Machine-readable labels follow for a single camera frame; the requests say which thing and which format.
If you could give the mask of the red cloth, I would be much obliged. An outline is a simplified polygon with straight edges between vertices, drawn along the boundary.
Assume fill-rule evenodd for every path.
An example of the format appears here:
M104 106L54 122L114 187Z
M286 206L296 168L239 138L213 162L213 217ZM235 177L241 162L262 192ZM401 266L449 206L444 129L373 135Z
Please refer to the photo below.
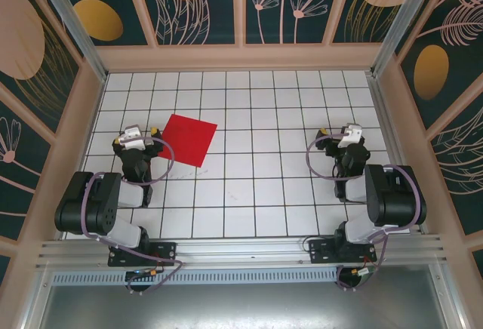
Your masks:
M216 124L172 114L162 139L173 149L175 162L200 168L216 129Z

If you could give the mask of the aluminium side rail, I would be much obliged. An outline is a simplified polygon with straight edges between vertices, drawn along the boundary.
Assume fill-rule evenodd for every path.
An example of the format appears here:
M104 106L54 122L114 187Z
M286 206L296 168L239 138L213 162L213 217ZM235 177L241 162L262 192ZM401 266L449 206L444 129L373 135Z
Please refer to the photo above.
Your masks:
M425 199L413 169L403 164L389 107L379 83L372 77L368 83L389 154L388 164L366 167L368 214L375 226L388 225L389 232L410 229L424 223L427 215Z

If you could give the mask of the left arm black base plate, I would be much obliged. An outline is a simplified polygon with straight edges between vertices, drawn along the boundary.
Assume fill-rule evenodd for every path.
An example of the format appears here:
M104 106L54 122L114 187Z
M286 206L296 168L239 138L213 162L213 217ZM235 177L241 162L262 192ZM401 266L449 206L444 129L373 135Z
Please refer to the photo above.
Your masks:
M151 257L160 257L165 260L174 260L176 258L177 244L175 242L150 242L146 251L138 248L133 251L142 253ZM173 266L174 263L160 263L156 260L148 260L144 257L130 254L118 248L109 247L109 256L107 260L108 267L148 267L148 266Z

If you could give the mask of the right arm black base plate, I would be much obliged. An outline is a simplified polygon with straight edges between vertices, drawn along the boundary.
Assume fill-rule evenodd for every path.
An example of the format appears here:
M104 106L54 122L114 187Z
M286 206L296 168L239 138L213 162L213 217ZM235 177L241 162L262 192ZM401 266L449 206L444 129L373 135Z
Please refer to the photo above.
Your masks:
M377 253L371 244L336 243L333 238L309 241L309 256L312 264L363 264L365 259L377 261Z

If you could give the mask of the aluminium frame post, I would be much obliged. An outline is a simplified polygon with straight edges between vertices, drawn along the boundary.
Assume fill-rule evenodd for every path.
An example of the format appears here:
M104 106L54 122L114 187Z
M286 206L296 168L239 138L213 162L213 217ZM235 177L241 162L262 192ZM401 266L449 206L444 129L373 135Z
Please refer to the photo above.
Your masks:
M80 47L85 59L95 72L95 75L102 83L104 83L106 81L106 67L103 64L100 55L97 53L97 49L91 41L90 36L82 26L70 0L51 0L51 2L59 15L63 18L67 29L71 32L72 37Z
M398 10L371 66L371 77L378 79L424 0L405 0Z

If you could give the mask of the aluminium mounting rail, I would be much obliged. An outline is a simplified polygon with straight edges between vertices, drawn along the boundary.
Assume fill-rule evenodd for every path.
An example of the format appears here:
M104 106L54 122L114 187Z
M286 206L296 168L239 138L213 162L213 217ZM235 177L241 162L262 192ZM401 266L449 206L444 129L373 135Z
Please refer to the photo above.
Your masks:
M185 269L253 269L309 266L304 238L180 239L176 258ZM45 241L37 269L107 269L109 248L97 241ZM438 235L390 235L383 263L388 266L443 263L448 255Z

